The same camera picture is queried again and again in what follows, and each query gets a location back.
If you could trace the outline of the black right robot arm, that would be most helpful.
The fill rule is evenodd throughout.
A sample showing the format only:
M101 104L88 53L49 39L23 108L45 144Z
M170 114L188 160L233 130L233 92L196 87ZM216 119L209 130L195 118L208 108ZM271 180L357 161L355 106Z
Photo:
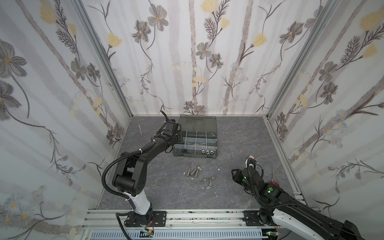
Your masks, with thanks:
M244 169L231 170L233 181L260 205L257 222L286 228L307 240L362 240L357 226L343 223L315 211L289 195L274 182L265 182L258 162L248 157Z

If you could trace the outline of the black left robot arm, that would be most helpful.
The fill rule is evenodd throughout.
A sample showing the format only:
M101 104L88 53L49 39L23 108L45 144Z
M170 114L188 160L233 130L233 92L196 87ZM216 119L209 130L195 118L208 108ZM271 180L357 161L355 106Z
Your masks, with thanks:
M148 200L144 187L147 181L148 164L159 154L166 153L181 136L182 126L174 119L169 119L164 111L164 124L159 128L151 141L144 147L131 153L124 152L112 161L103 171L101 181L103 188L112 195L125 198L132 206L128 213L116 213L119 227L125 238L130 239L121 217L133 220L133 225L147 227L153 220L153 207Z

